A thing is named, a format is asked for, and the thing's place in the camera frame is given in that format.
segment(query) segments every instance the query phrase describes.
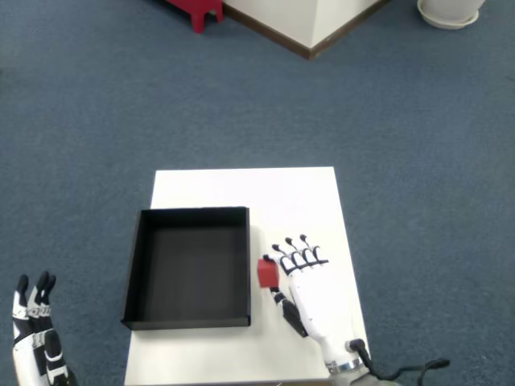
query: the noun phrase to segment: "black tray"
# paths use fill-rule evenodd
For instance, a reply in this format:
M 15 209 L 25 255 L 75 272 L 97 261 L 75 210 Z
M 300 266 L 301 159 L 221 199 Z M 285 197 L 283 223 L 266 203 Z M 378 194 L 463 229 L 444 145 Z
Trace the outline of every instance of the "black tray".
M 249 209 L 141 211 L 122 323 L 131 330 L 250 325 Z

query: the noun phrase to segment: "floor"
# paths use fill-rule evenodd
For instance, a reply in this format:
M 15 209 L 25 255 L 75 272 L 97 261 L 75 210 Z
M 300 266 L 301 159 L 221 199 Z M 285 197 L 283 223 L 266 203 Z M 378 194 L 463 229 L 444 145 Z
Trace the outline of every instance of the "floor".
M 415 3 L 308 62 L 159 0 L 0 2 L 0 384 L 17 277 L 43 269 L 80 384 L 122 384 L 155 170 L 327 165 L 379 368 L 446 356 L 425 384 L 512 383 L 515 2 L 455 32 Z

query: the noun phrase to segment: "red stool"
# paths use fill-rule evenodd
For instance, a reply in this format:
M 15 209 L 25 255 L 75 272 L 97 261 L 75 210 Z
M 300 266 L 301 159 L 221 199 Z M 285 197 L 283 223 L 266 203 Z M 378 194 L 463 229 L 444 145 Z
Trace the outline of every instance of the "red stool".
M 211 10 L 216 12 L 216 19 L 224 19 L 222 0 L 167 0 L 181 10 L 188 12 L 192 17 L 193 30 L 201 34 L 204 30 L 204 16 Z

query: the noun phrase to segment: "white tabletop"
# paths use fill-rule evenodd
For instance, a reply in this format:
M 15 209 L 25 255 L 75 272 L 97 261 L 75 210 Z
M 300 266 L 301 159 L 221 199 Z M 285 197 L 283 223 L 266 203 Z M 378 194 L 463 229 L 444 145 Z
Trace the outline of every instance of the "white tabletop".
M 258 284 L 258 259 L 285 236 L 304 233 L 308 241 L 323 248 L 342 279 L 341 297 L 352 314 L 355 338 L 366 341 L 332 167 L 160 170 L 155 174 L 153 209 L 227 206 L 250 208 L 252 325 L 133 331 L 127 386 L 326 379 L 318 344 L 298 336 L 282 318 L 270 291 Z M 286 277 L 281 275 L 286 294 Z

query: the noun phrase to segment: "black cable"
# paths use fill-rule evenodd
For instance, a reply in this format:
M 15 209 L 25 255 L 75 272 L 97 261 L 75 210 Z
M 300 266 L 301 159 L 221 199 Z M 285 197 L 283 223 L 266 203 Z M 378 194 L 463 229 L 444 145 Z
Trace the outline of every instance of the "black cable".
M 451 364 L 451 361 L 444 358 L 431 360 L 424 365 L 418 366 L 403 366 L 399 368 L 394 374 L 384 376 L 378 374 L 373 368 L 372 360 L 370 359 L 369 352 L 366 349 L 365 342 L 363 339 L 355 339 L 349 343 L 349 347 L 358 353 L 363 364 L 368 368 L 370 375 L 375 376 L 379 380 L 396 380 L 403 372 L 420 372 L 420 376 L 417 379 L 417 386 L 423 386 L 424 376 L 429 370 L 436 370 L 438 368 L 445 368 Z

